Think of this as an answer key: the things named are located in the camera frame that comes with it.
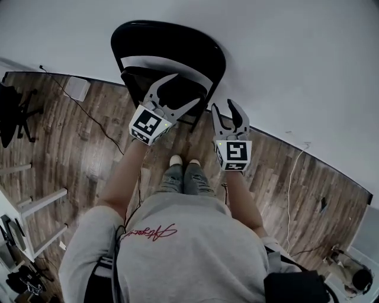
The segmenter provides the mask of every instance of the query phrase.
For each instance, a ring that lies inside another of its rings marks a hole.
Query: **red cursive text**
[[[137,236],[145,236],[148,239],[152,238],[152,241],[155,242],[159,238],[165,238],[165,237],[169,237],[175,234],[178,230],[170,229],[174,225],[175,223],[171,224],[169,227],[166,227],[166,229],[164,230],[160,230],[162,228],[161,225],[156,230],[152,230],[150,229],[150,227],[146,227],[144,230],[131,230],[125,236],[122,237],[121,241],[124,240],[125,237],[137,235]]]

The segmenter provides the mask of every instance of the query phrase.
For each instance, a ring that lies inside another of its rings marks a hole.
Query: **person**
[[[332,248],[332,254],[324,259],[328,264],[328,270],[344,284],[348,297],[366,294],[372,285],[372,273],[363,264],[355,260],[347,252]]]
[[[91,273],[109,252],[115,230],[123,229],[148,148],[132,141],[97,206],[79,220],[59,270],[65,303],[85,301]],[[269,272],[300,271],[281,263],[280,253],[276,260],[268,257],[265,246],[289,256],[268,236],[243,175],[225,175],[230,210],[216,198],[199,161],[184,169],[178,155],[171,157],[157,193],[117,237],[124,302],[265,302]]]

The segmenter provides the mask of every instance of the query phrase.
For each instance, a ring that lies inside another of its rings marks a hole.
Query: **white cable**
[[[305,149],[303,149],[301,151],[301,153],[297,156],[295,164],[294,164],[294,167],[292,168],[292,172],[290,174],[290,184],[288,185],[288,192],[287,192],[287,198],[288,198],[288,205],[287,205],[287,213],[288,213],[287,243],[288,243],[288,246],[287,246],[286,252],[288,252],[290,250],[290,239],[289,239],[289,236],[290,236],[290,222],[291,222],[291,217],[290,217],[290,190],[291,190],[292,174],[295,171],[298,158],[300,158],[301,154],[304,153],[304,151],[306,149],[308,149],[308,148],[309,148],[309,144],[307,144],[307,147]]]

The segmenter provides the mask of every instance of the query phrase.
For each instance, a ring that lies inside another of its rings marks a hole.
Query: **white t-shirt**
[[[108,207],[95,207],[81,219],[60,267],[66,303],[83,302],[89,276],[122,224]],[[123,297],[138,303],[265,302],[272,262],[264,245],[285,254],[275,239],[259,238],[215,198],[156,194],[121,237],[117,272]],[[284,264],[278,270],[298,271]]]

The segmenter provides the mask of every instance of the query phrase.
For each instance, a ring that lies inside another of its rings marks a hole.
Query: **forearm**
[[[251,197],[242,174],[226,172],[226,180],[232,217],[249,227],[259,237],[266,237],[262,216]]]
[[[125,218],[148,148],[141,141],[134,140],[99,197],[100,205],[110,206],[122,218]]]

